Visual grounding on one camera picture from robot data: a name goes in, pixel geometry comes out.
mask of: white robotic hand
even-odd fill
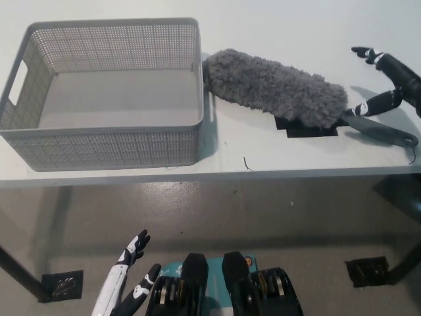
[[[147,235],[147,231],[143,230],[127,245],[120,258],[118,258],[116,264],[111,268],[108,277],[105,280],[104,285],[99,293],[91,316],[112,315],[113,309],[118,305],[118,302],[121,299],[128,269],[136,262],[137,259],[143,256],[143,249],[150,239],[151,237]],[[133,315],[123,313],[123,311],[133,311],[133,303],[137,306],[133,313],[137,311],[140,305],[145,301],[149,290],[152,288],[154,281],[158,277],[160,269],[160,265],[154,265],[149,273],[145,276],[145,278],[141,281],[141,283],[132,291],[133,293],[130,293],[134,300],[128,300],[130,297],[129,294],[129,296],[124,300],[124,302],[126,302],[124,304],[125,308],[120,309],[120,311],[118,311],[116,308],[118,313],[114,311],[114,314]]]

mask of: gray plastic basket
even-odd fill
[[[201,65],[191,18],[35,23],[0,100],[0,135],[35,171],[194,164]]]

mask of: table leg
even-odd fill
[[[411,249],[403,260],[386,276],[386,284],[396,285],[421,262],[421,242]]]
[[[51,301],[51,293],[31,275],[19,262],[0,247],[0,267],[22,285],[40,302]]]

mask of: wire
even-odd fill
[[[414,153],[414,160],[412,160],[409,164],[411,165],[411,164],[413,164],[414,162],[415,162],[415,160],[416,160],[416,153],[415,153],[415,148],[414,147],[412,147],[412,152]]]

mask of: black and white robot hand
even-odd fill
[[[143,256],[143,249],[151,239],[147,231],[143,230],[124,249],[116,264],[111,268],[104,285],[99,293],[92,316],[109,316],[121,299],[128,269],[135,261]],[[156,265],[149,276],[155,275]]]
[[[151,237],[147,234],[147,230],[143,230],[127,245],[123,251],[116,265],[127,265],[131,267],[137,259],[143,257],[143,249],[145,249],[147,243]]]
[[[354,115],[381,114],[398,107],[403,99],[411,104],[416,109],[416,114],[421,117],[421,78],[419,75],[388,53],[369,47],[352,47],[351,50],[358,57],[365,59],[367,64],[375,65],[376,69],[383,72],[395,86],[394,90],[380,94],[351,109],[351,111],[354,110]]]

